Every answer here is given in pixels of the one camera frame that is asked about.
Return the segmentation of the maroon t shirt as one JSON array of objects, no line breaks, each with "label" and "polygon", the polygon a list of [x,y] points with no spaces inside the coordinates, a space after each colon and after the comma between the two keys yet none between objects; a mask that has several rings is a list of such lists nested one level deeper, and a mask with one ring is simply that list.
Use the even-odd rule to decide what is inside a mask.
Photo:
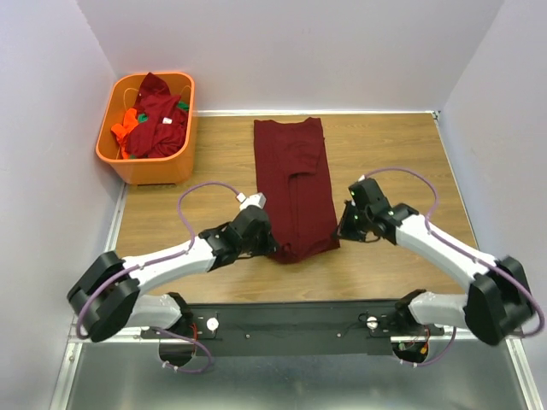
[{"label": "maroon t shirt", "polygon": [[254,153],[256,187],[267,198],[265,209],[279,245],[270,257],[290,264],[338,249],[321,120],[255,120]]}]

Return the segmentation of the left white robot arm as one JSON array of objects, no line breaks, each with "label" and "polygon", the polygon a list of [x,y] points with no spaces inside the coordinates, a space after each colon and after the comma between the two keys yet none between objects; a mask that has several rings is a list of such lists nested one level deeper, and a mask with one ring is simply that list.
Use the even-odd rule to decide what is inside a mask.
[{"label": "left white robot arm", "polygon": [[169,249],[126,259],[105,252],[68,292],[77,316],[76,335],[99,343],[125,328],[159,327],[181,337],[190,324],[181,297],[151,296],[152,290],[229,266],[242,255],[269,255],[276,246],[266,211],[250,205],[234,220]]}]

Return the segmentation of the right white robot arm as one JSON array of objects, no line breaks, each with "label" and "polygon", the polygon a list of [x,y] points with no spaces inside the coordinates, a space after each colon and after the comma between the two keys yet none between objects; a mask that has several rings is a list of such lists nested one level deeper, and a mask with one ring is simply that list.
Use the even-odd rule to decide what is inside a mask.
[{"label": "right white robot arm", "polygon": [[498,345],[536,313],[523,266],[506,256],[498,259],[453,238],[405,203],[391,205],[372,178],[349,187],[336,235],[365,242],[368,234],[406,248],[451,276],[460,295],[415,290],[399,299],[392,315],[405,335],[423,325],[467,329],[481,342]]}]

